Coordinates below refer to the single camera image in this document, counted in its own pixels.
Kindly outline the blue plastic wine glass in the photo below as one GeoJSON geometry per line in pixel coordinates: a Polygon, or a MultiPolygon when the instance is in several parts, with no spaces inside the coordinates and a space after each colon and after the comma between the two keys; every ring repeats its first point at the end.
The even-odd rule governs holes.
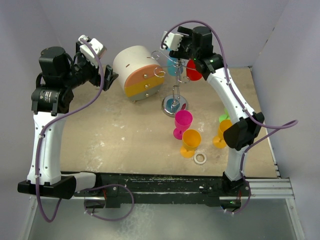
{"type": "Polygon", "coordinates": [[[183,60],[169,56],[167,59],[167,73],[174,77],[179,75],[181,78],[184,71],[183,63],[183,60]]]}

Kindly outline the red plastic wine glass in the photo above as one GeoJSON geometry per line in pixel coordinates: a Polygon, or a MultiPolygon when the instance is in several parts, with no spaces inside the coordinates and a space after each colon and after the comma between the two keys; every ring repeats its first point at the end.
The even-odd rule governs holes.
{"type": "Polygon", "coordinates": [[[198,81],[202,78],[202,74],[196,70],[196,65],[193,59],[190,59],[186,65],[186,76],[190,81],[198,81]]]}

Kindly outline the chrome wine glass rack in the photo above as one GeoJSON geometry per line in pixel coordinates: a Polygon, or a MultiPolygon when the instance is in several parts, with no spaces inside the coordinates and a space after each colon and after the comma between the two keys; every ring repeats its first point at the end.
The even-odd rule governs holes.
{"type": "MultiPolygon", "coordinates": [[[[167,59],[169,56],[167,56],[165,53],[163,53],[160,50],[155,50],[151,53],[151,58],[153,60],[159,60],[161,56],[166,58],[166,65],[156,67],[153,70],[153,73],[156,77],[164,78],[164,77],[174,77],[174,85],[171,88],[171,94],[167,95],[163,100],[161,104],[162,111],[169,117],[174,117],[177,112],[180,110],[186,110],[188,108],[188,101],[185,97],[183,97],[180,93],[180,85],[187,84],[190,79],[182,73],[181,77],[179,75],[177,76],[170,76],[168,74],[167,68],[167,59]]],[[[186,70],[186,61],[183,60],[183,70],[186,70]]]]}

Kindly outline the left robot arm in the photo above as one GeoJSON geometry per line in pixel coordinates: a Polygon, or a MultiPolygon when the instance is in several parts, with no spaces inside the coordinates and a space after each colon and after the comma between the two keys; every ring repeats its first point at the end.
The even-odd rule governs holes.
{"type": "Polygon", "coordinates": [[[38,59],[41,73],[31,95],[32,162],[26,179],[17,185],[19,193],[68,200],[81,190],[91,196],[103,191],[103,184],[94,173],[62,174],[60,154],[65,122],[72,115],[73,90],[90,82],[100,91],[107,91],[118,77],[112,67],[102,68],[99,62],[106,50],[96,38],[82,35],[76,42],[74,57],[60,46],[41,51],[38,59]]]}

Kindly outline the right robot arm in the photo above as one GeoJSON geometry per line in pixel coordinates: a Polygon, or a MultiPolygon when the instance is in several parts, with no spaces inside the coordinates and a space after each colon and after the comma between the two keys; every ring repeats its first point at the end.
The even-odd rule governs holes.
{"type": "Polygon", "coordinates": [[[246,153],[254,145],[265,117],[246,102],[230,76],[223,54],[214,52],[213,37],[216,33],[212,29],[208,26],[193,29],[180,26],[177,31],[182,34],[182,39],[178,49],[171,50],[169,55],[192,60],[196,71],[213,87],[228,111],[231,125],[223,131],[223,137],[229,152],[222,175],[222,190],[233,196],[245,182],[246,153]]]}

